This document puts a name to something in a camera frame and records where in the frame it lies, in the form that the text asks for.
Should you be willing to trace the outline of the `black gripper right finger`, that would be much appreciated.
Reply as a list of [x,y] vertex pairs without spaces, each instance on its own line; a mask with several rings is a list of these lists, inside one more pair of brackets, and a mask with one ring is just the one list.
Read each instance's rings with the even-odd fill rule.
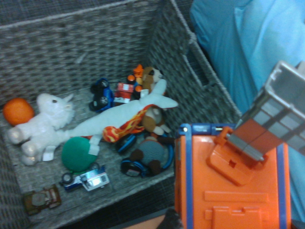
[[291,229],[305,229],[305,222],[292,219],[291,220]]

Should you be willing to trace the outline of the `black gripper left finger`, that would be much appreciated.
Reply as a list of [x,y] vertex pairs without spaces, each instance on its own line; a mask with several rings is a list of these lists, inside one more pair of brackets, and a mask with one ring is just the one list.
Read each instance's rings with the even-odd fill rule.
[[163,220],[163,227],[165,229],[182,229],[183,224],[181,222],[179,214],[173,209],[169,208]]

